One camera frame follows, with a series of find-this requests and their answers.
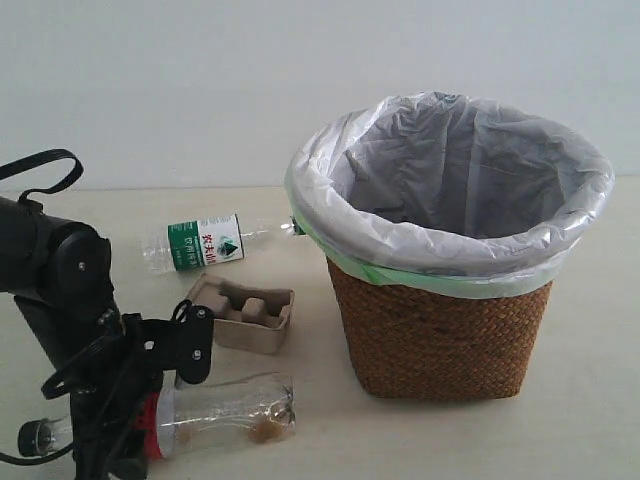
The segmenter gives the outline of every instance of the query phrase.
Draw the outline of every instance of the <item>woven basket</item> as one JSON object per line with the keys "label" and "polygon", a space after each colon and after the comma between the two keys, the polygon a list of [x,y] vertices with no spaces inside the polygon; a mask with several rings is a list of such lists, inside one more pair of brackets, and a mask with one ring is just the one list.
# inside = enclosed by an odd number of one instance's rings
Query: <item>woven basket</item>
{"label": "woven basket", "polygon": [[328,265],[351,363],[367,392],[431,401],[519,393],[551,283],[518,297],[470,300],[375,286]]}

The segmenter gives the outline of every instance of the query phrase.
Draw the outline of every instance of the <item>plastic bottle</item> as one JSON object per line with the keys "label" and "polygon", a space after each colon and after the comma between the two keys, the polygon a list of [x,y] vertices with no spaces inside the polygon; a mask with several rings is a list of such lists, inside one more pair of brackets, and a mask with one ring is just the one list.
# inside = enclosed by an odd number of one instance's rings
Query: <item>plastic bottle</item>
{"label": "plastic bottle", "polygon": [[303,234],[292,217],[278,222],[227,215],[155,229],[142,242],[142,252],[149,270],[161,274],[240,260]]}
{"label": "plastic bottle", "polygon": [[[149,398],[134,428],[147,431],[150,460],[280,441],[295,432],[291,377],[270,373],[183,390],[165,388]],[[70,417],[45,419],[22,427],[18,449],[23,456],[44,456],[72,440]]]}

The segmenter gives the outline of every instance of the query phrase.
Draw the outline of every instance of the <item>green bottle label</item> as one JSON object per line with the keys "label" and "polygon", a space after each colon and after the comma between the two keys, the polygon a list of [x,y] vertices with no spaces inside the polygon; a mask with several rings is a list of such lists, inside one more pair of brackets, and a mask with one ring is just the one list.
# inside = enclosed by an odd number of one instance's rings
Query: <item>green bottle label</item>
{"label": "green bottle label", "polygon": [[236,215],[169,225],[168,236],[178,271],[244,258]]}

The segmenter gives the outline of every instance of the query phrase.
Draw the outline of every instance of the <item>black cable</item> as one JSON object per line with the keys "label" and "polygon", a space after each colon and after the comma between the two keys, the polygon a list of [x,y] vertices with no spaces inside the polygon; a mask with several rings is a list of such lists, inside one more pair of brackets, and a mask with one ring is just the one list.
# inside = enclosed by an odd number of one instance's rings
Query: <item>black cable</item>
{"label": "black cable", "polygon": [[46,457],[40,458],[18,458],[12,457],[11,455],[7,455],[6,453],[0,452],[0,462],[8,463],[10,465],[15,465],[17,467],[35,467],[37,465],[44,465],[45,463],[53,462],[54,460],[59,459],[60,457],[64,457],[67,453],[73,450],[73,443],[70,443],[62,450],[58,450],[51,455],[47,455]]}

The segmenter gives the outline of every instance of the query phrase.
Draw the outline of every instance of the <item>bottle with red cap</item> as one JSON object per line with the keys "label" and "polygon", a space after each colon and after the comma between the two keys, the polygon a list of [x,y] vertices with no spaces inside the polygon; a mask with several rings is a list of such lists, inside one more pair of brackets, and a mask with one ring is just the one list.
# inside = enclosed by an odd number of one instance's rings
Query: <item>bottle with red cap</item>
{"label": "bottle with red cap", "polygon": [[[72,440],[69,417],[27,425],[19,435],[23,456],[49,455]],[[134,428],[147,432],[145,453],[150,460],[280,441],[295,432],[291,377],[269,373],[223,384],[165,388],[147,400]]]}

